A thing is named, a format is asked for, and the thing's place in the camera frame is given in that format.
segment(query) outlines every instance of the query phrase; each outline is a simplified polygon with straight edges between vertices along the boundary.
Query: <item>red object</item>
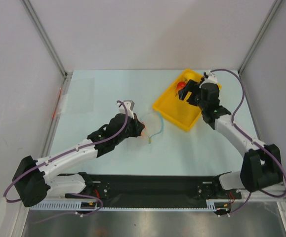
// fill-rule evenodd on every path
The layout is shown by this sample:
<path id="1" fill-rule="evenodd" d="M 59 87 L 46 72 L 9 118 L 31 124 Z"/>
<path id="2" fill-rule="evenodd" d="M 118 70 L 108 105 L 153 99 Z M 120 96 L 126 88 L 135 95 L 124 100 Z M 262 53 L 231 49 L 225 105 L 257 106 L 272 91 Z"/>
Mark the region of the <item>red object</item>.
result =
<path id="1" fill-rule="evenodd" d="M 177 85 L 177 88 L 176 88 L 176 93 L 178 93 L 178 91 L 182 90 L 185 86 L 186 86 L 186 83 L 184 81 L 179 82 Z"/>

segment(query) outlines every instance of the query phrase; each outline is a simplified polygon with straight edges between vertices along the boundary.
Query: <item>gray wall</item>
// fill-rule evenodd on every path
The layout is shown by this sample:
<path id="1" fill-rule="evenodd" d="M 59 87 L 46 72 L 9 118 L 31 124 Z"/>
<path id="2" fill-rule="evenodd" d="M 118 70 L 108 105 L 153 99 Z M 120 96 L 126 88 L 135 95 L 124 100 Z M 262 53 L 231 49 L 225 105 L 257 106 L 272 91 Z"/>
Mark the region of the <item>gray wall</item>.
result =
<path id="1" fill-rule="evenodd" d="M 236 70 L 274 0 L 31 2 L 68 71 Z"/>
<path id="2" fill-rule="evenodd" d="M 19 161 L 41 154 L 62 82 L 21 2 L 0 0 L 0 198 Z"/>
<path id="3" fill-rule="evenodd" d="M 242 75 L 262 137 L 286 169 L 286 1 Z"/>

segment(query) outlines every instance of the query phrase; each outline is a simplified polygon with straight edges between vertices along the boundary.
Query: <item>yellow object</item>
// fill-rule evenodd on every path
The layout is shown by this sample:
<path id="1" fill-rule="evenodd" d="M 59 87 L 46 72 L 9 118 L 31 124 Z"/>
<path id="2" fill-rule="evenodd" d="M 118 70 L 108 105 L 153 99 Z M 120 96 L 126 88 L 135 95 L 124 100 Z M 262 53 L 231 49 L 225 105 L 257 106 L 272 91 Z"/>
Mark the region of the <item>yellow object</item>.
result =
<path id="1" fill-rule="evenodd" d="M 201 109 L 197 106 L 189 105 L 186 100 L 190 97 L 187 94 L 184 101 L 179 100 L 176 88 L 179 82 L 194 80 L 200 82 L 202 75 L 186 69 L 184 72 L 167 88 L 167 90 L 153 104 L 153 109 L 159 111 L 162 117 L 175 124 L 184 131 L 190 131 L 193 125 L 201 116 Z"/>

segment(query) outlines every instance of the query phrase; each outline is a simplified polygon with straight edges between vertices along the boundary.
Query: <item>tabletop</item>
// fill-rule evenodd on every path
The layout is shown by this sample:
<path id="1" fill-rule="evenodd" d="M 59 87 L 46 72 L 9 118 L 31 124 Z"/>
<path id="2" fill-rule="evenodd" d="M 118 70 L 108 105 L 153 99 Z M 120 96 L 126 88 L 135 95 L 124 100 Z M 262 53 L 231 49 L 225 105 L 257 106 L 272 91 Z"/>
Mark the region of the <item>tabletop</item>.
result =
<path id="1" fill-rule="evenodd" d="M 156 113 L 150 113 L 152 104 L 182 72 L 74 71 L 67 94 L 62 96 L 63 106 L 50 154 L 74 146 L 108 123 L 119 112 L 117 100 L 133 100 L 133 111 L 138 118 L 146 120 L 146 132 L 157 132 L 161 122 Z M 241 85 L 227 72 L 215 74 L 222 86 L 221 105 L 232 112 L 242 97 Z M 235 119 L 251 136 L 257 136 L 246 99 Z M 202 118 L 189 132 L 164 119 L 163 132 L 154 136 L 151 144 L 147 136 L 125 139 L 112 152 L 80 163 L 67 173 L 208 176 L 238 171 L 242 163 L 243 158 L 232 144 Z"/>

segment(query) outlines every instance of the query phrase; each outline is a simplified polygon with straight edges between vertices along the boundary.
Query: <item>yellow box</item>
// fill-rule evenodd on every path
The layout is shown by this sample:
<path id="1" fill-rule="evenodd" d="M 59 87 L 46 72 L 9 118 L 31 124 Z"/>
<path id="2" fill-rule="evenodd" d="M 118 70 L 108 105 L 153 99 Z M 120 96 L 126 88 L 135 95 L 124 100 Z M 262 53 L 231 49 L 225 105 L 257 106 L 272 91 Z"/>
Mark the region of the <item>yellow box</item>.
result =
<path id="1" fill-rule="evenodd" d="M 190 131 L 193 125 L 201 116 L 201 110 L 197 106 L 189 105 L 186 100 L 190 97 L 187 94 L 184 101 L 179 100 L 176 95 L 177 85 L 181 81 L 194 80 L 200 82 L 202 75 L 186 69 L 184 72 L 167 88 L 167 90 L 153 104 L 153 109 L 159 111 L 163 118 L 175 124 L 184 131 Z"/>

